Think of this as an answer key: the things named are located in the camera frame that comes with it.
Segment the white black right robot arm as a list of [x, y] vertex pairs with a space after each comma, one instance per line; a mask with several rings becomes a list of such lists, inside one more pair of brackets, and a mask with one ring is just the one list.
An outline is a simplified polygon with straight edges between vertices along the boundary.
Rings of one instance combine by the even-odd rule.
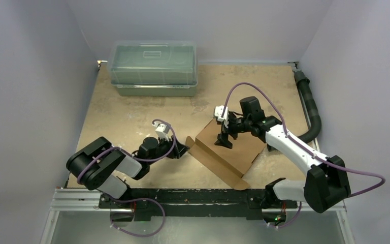
[[291, 160], [304, 174], [305, 180], [279, 178], [265, 186], [260, 202], [262, 208], [279, 207], [284, 201], [307, 203], [315, 212], [323, 213], [349, 197], [350, 184], [344, 161], [339, 156], [328, 157], [310, 147], [283, 127], [274, 116], [265, 116], [256, 97], [240, 100], [242, 114], [237, 116], [221, 105], [213, 116], [221, 126], [215, 145], [231, 149], [229, 137], [237, 139], [240, 133], [250, 133]]

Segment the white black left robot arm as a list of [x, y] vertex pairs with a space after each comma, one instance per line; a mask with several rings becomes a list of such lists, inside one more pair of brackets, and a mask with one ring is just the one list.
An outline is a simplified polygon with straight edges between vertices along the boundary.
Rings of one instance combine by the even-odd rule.
[[131, 202], [130, 187], [113, 175], [114, 171], [140, 180], [150, 171], [150, 165], [163, 159], [179, 159], [189, 147], [174, 136], [170, 138], [147, 137], [132, 154], [113, 146], [105, 137], [99, 137], [67, 160], [67, 170], [77, 178], [77, 183], [88, 190], [98, 190], [111, 196], [119, 208]]

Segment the brown cardboard box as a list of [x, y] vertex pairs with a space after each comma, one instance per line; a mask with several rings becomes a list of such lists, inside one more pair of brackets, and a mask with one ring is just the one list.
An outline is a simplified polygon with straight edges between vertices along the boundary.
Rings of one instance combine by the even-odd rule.
[[243, 176], [266, 145], [249, 133], [233, 142], [233, 148], [215, 145], [221, 126], [211, 120], [195, 138], [187, 137], [189, 153], [234, 190], [250, 188]]

